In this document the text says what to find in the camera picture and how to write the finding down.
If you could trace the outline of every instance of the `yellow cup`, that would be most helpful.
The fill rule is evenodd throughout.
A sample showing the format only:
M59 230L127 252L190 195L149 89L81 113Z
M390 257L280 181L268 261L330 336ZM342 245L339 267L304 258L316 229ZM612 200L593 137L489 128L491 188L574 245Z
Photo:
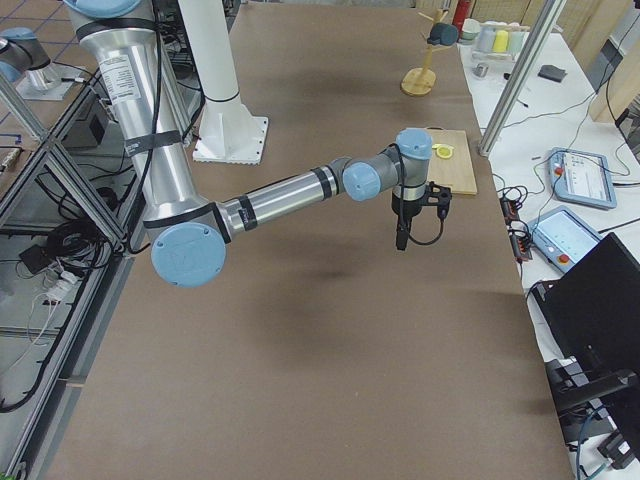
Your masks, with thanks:
M509 32L506 30L498 30L496 32L496 39L493 42L494 53L504 53L507 51L509 45Z

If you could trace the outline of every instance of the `blue cable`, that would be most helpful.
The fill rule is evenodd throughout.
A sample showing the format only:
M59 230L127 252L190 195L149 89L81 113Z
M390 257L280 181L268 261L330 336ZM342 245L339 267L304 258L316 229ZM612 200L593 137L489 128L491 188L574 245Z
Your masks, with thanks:
M591 412L587 416L587 418L585 418L584 423L582 424L582 427L580 427L580 433L578 434L578 447L576 449L576 479L577 480L581 480L581 477L582 477L582 472L580 471L580 448L582 447L582 442L584 442L586 440L584 437L585 437L585 433L587 431L587 427L589 426L589 424L591 423L593 418L596 416L596 414L600 410L603 410L604 408L605 408L604 405L600 405L598 408L596 408L593 412ZM606 468L606 466L607 466L606 464L603 464L603 465L600 465L600 468L598 468L598 470L596 470L594 473L589 475L589 477L586 480L591 480L597 474L602 472L602 470L604 470L604 468Z

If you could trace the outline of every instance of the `yellow object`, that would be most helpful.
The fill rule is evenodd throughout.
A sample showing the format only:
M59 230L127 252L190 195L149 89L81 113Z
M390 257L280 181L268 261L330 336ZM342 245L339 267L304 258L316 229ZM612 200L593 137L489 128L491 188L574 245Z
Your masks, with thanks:
M438 157L440 158L447 160L453 157L452 145L447 145L446 143L436 143L431 148L433 148L436 151L436 155L438 155Z
M496 32L496 39L493 42L494 53L504 53L507 51L509 45L509 32L506 30L498 30Z

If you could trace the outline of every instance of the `label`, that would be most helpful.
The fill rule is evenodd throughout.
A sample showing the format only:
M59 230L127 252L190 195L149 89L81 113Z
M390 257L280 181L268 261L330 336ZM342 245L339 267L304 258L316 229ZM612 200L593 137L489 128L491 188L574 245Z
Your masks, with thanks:
M100 71L113 105L140 98L140 88L127 55L103 60Z

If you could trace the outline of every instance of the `wooden base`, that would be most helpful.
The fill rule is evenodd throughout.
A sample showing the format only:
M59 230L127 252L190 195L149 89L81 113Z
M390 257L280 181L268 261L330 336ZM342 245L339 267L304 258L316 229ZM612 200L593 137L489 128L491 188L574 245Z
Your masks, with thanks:
M422 97L431 91L435 83L436 74L432 70L423 75L422 68L414 68L404 76L400 88L407 95Z

